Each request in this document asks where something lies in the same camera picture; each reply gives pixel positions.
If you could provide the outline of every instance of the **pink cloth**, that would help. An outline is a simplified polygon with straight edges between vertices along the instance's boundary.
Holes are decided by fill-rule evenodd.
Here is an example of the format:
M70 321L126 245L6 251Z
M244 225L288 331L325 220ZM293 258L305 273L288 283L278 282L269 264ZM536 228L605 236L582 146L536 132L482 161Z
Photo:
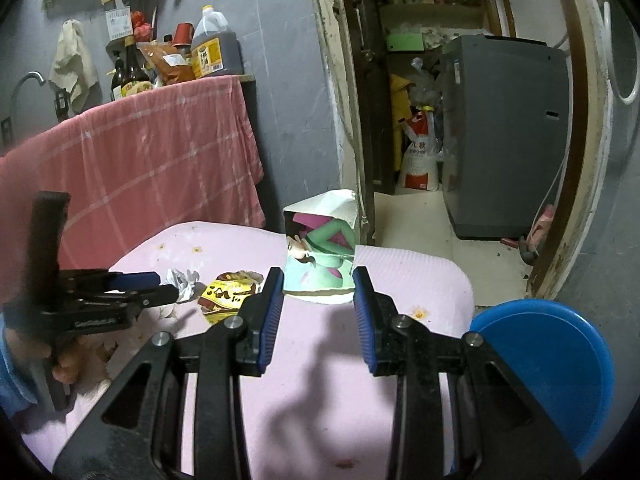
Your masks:
M210 283L219 274L284 268L284 235L234 225L190 222L170 227L123 257L122 272L197 270ZM465 333L474 314L471 284L456 264L426 254L357 246L376 290L401 313L420 317L432 331ZM202 333L209 323L196 301L176 306L178 337ZM182 471L193 473L195 384L190 380L182 435ZM443 391L446 464L452 459L452 421ZM244 428L255 480L383 479L395 407L394 378L369 374L358 342L353 304L322 305L286 297L273 361L260 379L241 378ZM48 468L97 396L81 396L60 420L32 424L24 441ZM342 469L351 461L353 468Z
M71 118L0 159L0 301L22 268L37 189L71 194L61 266L110 267L180 222L262 227L255 190L262 176L234 76L144 92Z

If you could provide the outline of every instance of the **blue plastic stool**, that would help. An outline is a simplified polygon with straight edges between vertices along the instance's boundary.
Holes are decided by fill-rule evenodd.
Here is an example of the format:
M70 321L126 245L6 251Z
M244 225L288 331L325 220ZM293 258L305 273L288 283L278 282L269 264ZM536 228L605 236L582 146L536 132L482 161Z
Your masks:
M613 364L598 331L567 306L546 300L494 306L473 320L471 330L491 343L583 458L613 393Z

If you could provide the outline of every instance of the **red checkered towel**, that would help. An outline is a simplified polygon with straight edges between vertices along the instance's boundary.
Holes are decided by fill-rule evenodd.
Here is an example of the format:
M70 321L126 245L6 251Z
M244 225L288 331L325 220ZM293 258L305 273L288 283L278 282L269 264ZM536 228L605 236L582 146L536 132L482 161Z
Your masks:
M262 165L237 77L93 108L0 158L0 301L22 268L37 189L71 193L63 268L110 267L188 221L264 225Z

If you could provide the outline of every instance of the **yellow snack wrapper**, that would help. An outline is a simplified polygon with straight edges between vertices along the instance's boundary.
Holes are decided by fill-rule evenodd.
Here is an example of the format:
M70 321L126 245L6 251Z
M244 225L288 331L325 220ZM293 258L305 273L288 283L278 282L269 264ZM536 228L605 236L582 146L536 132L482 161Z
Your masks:
M198 298L200 310L212 325L234 316L244 300L257 294L263 275L248 270L224 272Z

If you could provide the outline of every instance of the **faucet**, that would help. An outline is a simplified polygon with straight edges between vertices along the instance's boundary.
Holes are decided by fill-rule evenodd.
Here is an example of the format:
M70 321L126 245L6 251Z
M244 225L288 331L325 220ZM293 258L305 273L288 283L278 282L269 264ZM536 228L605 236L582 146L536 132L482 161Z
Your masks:
M40 86L44 86L47 82L46 79L42 76L40 72L32 71L27 73L23 78L18 81L16 86L14 87L14 91L11 94L11 103L9 104L9 117L8 121L4 120L2 122L2 136L10 137L8 139L11 143L14 142L14 112L15 112L15 104L18 99L18 94L20 93L20 88L24 84L27 79L35 79Z

